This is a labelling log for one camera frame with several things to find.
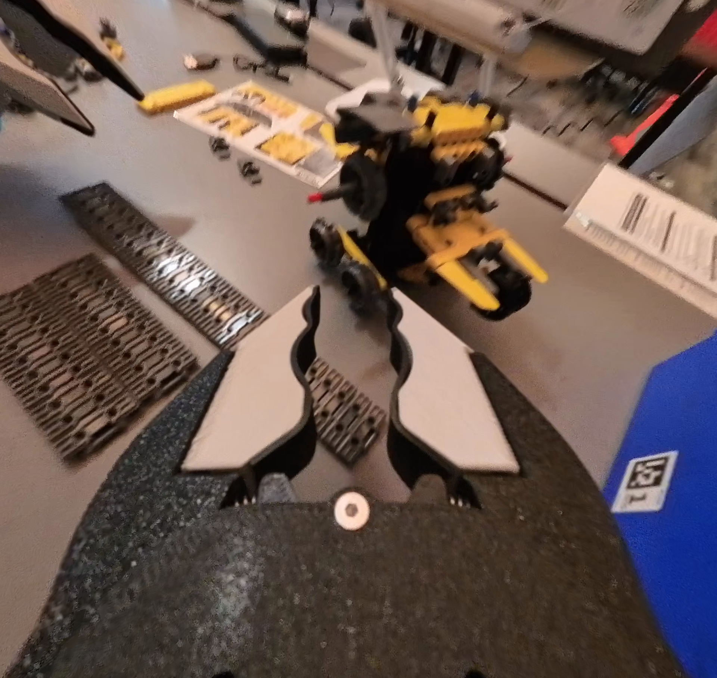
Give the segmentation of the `large grey tread link mat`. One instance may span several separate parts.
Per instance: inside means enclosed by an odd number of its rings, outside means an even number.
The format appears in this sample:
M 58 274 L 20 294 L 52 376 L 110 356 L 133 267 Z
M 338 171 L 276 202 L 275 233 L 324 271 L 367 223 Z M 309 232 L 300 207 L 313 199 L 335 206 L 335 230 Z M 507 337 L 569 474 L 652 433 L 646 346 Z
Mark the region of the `large grey tread link mat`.
M 64 461 L 99 451 L 198 368 L 94 254 L 1 295 L 1 378 Z

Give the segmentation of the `yellow black toy vehicle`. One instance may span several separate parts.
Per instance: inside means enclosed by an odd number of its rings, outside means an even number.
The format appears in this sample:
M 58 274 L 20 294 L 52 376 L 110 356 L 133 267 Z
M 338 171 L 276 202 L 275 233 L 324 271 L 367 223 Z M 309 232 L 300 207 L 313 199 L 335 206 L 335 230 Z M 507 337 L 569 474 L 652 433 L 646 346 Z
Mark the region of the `yellow black toy vehicle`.
M 308 202 L 341 200 L 366 229 L 317 218 L 309 240 L 356 312 L 384 301 L 399 283 L 443 282 L 493 322 L 527 306 L 533 284 L 548 274 L 488 219 L 497 204 L 486 197 L 510 160 L 502 137 L 509 107 L 479 94 L 374 92 L 337 107 L 335 116 L 335 145 L 350 153 L 338 186 Z

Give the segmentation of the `red plastic object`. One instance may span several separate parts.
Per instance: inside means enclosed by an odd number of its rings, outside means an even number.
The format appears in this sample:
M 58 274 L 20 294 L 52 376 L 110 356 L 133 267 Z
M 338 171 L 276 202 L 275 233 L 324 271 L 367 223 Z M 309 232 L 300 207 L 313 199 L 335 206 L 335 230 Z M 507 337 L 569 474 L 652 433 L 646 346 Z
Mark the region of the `red plastic object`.
M 650 81 L 632 102 L 629 108 L 631 115 L 637 116 L 638 110 L 647 111 L 648 103 L 654 101 L 660 91 L 665 91 L 667 95 L 630 133 L 614 136 L 610 140 L 618 166 L 632 168 L 715 77 L 716 70 L 711 66 L 678 59 Z

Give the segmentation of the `long yellow toy brick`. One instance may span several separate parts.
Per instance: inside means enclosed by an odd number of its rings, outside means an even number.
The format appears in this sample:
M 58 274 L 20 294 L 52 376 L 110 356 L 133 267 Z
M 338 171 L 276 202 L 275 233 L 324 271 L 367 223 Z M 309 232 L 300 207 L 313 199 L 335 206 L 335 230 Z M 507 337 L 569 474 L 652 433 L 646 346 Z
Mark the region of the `long yellow toy brick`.
M 150 91 L 137 102 L 137 106 L 145 115 L 162 115 L 187 108 L 213 97 L 216 93 L 217 89 L 212 83 L 197 80 Z

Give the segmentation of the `yellow printed sticker sheet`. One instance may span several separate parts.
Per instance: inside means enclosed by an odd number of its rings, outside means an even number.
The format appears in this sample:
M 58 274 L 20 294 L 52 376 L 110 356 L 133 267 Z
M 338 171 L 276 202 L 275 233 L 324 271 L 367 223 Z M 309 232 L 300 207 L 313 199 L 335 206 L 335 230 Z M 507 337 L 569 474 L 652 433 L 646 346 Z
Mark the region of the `yellow printed sticker sheet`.
M 357 151 L 336 143 L 334 125 L 322 113 L 253 81 L 176 110 L 174 118 L 316 189 Z

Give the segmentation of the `grey earbud case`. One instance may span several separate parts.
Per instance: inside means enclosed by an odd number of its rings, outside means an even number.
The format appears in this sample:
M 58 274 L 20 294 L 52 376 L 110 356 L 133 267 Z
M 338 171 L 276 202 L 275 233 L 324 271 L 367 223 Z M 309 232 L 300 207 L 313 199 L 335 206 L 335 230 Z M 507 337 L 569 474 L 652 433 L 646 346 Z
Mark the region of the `grey earbud case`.
M 274 20 L 292 35 L 306 38 L 310 25 L 310 15 L 297 6 L 278 4 L 274 8 Z

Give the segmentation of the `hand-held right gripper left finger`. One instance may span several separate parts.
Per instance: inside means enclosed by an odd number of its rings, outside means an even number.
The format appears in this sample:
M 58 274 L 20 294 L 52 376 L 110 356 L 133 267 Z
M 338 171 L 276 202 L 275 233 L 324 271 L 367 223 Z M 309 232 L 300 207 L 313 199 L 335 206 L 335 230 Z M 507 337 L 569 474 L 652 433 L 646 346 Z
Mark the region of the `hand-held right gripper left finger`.
M 308 371 L 317 358 L 320 288 L 302 290 L 234 350 L 181 463 L 184 474 L 235 476 L 225 502 L 257 502 L 261 482 L 294 479 L 318 430 Z

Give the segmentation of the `white book stand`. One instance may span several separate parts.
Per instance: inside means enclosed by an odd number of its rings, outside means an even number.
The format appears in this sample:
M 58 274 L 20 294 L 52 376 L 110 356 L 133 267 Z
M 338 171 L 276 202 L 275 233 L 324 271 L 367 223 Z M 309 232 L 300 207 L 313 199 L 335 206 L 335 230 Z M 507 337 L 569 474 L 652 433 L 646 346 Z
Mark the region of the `white book stand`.
M 404 80 L 388 25 L 389 11 L 415 26 L 479 53 L 488 65 L 512 58 L 528 72 L 537 72 L 548 54 L 544 38 L 534 37 L 531 25 L 515 13 L 487 0 L 364 0 L 372 22 L 386 80 L 384 96 L 403 103 Z

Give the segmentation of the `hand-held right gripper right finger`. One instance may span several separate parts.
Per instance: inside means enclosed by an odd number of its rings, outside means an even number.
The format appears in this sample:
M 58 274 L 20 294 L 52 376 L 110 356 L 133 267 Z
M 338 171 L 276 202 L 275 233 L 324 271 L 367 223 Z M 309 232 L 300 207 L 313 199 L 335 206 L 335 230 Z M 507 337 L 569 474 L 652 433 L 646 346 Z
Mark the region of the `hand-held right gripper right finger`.
M 398 289 L 387 297 L 395 372 L 387 429 L 391 467 L 414 492 L 425 477 L 450 502 L 478 502 L 473 475 L 521 467 L 479 377 L 474 352 Z

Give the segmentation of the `black power brick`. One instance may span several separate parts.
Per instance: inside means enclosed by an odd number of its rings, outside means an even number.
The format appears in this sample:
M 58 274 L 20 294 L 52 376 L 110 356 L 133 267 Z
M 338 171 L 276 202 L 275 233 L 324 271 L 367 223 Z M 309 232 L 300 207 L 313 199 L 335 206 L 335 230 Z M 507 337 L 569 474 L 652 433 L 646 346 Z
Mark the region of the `black power brick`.
M 269 44 L 262 51 L 267 64 L 275 67 L 307 67 L 308 54 L 302 44 Z

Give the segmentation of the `pile of small toy parts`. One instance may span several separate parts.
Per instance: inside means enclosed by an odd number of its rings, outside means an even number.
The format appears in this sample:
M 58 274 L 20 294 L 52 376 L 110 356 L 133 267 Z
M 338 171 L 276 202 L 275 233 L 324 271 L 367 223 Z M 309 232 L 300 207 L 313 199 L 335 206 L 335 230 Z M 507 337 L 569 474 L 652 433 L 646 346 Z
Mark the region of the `pile of small toy parts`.
M 107 18 L 100 19 L 100 39 L 107 47 L 110 55 L 121 62 L 125 58 L 125 49 L 118 39 L 118 29 L 112 21 Z

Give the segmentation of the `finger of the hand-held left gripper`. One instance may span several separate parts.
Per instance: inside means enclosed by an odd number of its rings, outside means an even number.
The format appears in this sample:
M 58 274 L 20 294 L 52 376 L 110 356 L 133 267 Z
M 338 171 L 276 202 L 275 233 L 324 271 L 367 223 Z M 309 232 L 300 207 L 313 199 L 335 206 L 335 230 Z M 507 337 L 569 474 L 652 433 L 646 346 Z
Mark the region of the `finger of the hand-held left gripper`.
M 84 59 L 134 100 L 144 98 L 99 31 L 71 0 L 1 0 L 1 23 L 14 36 L 21 53 L 50 74 L 61 72 L 61 55 L 73 55 Z
M 94 125 L 53 79 L 15 56 L 1 57 L 1 95 L 85 136 L 95 134 Z

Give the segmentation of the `blue plastic bin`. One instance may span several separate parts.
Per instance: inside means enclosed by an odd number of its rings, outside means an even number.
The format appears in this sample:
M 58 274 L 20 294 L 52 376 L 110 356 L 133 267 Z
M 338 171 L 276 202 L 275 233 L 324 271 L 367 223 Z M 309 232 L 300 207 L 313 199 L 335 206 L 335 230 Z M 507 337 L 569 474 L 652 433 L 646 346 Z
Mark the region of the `blue plastic bin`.
M 651 370 L 603 494 L 669 646 L 715 677 L 715 334 Z

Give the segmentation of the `printed white paper sheet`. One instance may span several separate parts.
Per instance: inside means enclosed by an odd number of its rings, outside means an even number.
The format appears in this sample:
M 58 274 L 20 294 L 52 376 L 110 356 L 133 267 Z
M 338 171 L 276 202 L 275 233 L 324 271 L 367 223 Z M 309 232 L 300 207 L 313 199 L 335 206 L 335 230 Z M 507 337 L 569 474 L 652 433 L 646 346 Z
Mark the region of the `printed white paper sheet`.
M 716 317 L 716 220 L 606 163 L 564 229 Z

